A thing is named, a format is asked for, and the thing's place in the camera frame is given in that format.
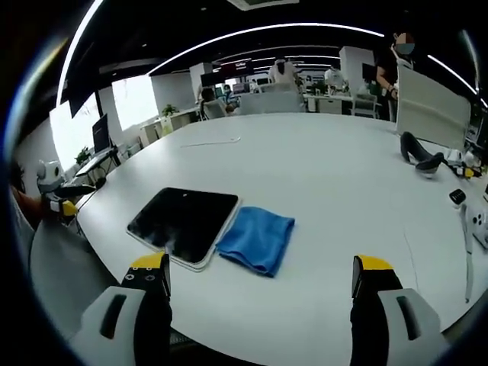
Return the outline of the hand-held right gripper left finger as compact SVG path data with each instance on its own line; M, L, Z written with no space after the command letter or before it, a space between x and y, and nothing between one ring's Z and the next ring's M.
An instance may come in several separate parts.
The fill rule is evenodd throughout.
M170 298L170 256L138 258L82 314L72 350L84 365L168 365Z

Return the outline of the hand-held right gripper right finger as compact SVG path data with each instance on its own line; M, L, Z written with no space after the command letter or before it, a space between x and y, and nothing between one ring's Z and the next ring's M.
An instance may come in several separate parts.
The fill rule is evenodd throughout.
M448 350L435 310L385 260L356 255L351 365L434 365Z

